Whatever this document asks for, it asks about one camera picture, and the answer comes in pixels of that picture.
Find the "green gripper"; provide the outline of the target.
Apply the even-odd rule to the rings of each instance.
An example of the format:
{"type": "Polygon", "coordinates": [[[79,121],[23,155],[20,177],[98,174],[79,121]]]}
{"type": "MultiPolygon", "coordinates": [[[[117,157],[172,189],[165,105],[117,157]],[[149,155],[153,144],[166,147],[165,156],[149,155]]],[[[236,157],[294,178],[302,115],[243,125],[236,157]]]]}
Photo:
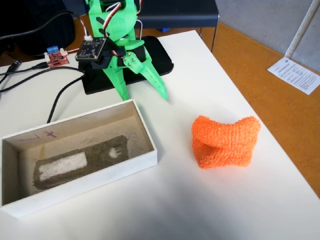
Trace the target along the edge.
{"type": "Polygon", "coordinates": [[[152,64],[142,39],[136,39],[135,24],[141,11],[135,6],[91,6],[88,11],[93,35],[105,40],[98,59],[90,64],[103,70],[123,101],[129,100],[123,68],[141,74],[168,100],[166,85],[152,64]]]}

